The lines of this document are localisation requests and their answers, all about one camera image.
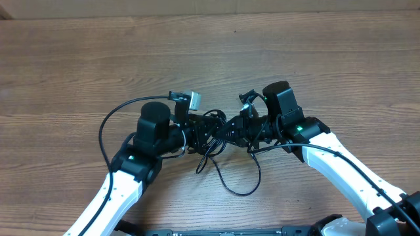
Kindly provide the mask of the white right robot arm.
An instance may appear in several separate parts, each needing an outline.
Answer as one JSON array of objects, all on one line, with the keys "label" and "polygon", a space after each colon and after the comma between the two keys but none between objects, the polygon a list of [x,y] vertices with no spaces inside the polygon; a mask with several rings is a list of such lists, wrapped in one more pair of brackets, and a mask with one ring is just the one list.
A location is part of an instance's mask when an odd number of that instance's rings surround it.
[{"label": "white right robot arm", "polygon": [[258,117],[257,93],[240,95],[240,114],[215,133],[215,138],[255,155],[274,149],[293,153],[325,176],[355,207],[363,221],[351,222],[340,214],[310,227],[309,235],[418,235],[419,193],[408,195],[382,179],[342,145],[330,128],[306,117],[286,81],[262,90],[268,114]]}]

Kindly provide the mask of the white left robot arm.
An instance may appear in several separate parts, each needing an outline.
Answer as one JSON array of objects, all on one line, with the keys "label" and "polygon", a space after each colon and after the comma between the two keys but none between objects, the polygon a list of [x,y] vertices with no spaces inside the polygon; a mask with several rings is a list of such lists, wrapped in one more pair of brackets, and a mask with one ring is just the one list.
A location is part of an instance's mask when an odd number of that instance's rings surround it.
[{"label": "white left robot arm", "polygon": [[105,181],[67,235],[111,235],[125,213],[136,204],[161,171],[164,159],[177,158],[188,148],[209,155],[221,144],[209,141],[226,122],[220,110],[190,113],[187,103],[175,111],[162,102],[141,108],[136,131],[123,141],[112,159],[106,159]]}]

